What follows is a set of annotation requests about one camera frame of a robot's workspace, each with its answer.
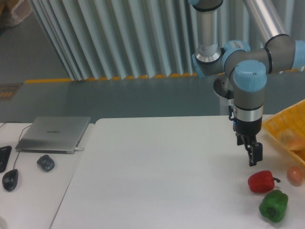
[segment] mouse cable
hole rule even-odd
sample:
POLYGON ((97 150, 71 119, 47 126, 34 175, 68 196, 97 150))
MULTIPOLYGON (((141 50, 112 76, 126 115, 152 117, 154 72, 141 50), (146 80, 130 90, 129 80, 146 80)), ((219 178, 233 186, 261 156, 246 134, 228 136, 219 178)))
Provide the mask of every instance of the mouse cable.
MULTIPOLYGON (((26 128, 30 127, 30 126, 31 126, 31 125, 25 127, 25 128, 21 131, 21 134, 20 134, 20 136, 19 136, 18 142, 20 141, 20 138, 21 138, 21 135, 22 135, 23 131, 24 131, 26 128)), ((15 159, 13 169, 15 169, 15 164, 16 164, 16 161, 17 161, 17 159, 18 159, 18 157, 19 157, 19 154, 20 154, 20 151, 18 152, 18 155, 17 155, 17 157, 16 157, 16 159, 15 159)))
POLYGON ((22 123, 22 122, 8 121, 8 122, 3 123, 3 124, 0 126, 0 128, 3 127, 4 124, 6 124, 6 123, 22 123))

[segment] corrugated wall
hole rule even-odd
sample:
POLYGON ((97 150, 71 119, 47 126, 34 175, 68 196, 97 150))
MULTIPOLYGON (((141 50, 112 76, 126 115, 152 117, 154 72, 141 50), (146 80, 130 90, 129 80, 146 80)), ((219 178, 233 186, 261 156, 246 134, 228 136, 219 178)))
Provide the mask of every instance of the corrugated wall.
MULTIPOLYGON (((196 10, 187 0, 30 0, 72 80, 194 73, 196 10)), ((305 1, 273 0, 290 35, 305 40, 305 1)), ((242 0, 224 0, 219 46, 260 48, 242 0)))

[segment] orange tomato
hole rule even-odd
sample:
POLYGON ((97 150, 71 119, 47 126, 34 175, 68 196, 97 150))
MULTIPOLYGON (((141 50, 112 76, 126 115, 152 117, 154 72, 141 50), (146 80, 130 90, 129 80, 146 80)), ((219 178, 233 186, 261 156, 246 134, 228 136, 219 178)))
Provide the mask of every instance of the orange tomato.
POLYGON ((303 173, 298 167, 292 166, 287 170, 287 178, 294 186, 300 186, 303 181, 303 173))

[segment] yellow basket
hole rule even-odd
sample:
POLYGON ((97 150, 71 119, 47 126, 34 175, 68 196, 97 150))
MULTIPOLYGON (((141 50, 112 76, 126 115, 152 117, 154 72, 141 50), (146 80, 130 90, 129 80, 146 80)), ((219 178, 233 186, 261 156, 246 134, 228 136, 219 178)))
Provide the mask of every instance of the yellow basket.
MULTIPOLYGON (((280 146, 277 136, 286 129, 305 138, 305 99, 271 116, 262 123, 262 127, 280 146)), ((305 150, 287 150, 289 155, 305 167, 305 150)))

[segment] laptop logo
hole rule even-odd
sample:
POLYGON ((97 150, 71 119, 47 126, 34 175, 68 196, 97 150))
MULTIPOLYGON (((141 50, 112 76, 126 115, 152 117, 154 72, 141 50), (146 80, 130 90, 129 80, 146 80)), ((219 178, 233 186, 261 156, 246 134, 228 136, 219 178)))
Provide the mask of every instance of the laptop logo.
POLYGON ((48 130, 47 133, 58 134, 58 133, 60 133, 60 131, 59 130, 48 130))

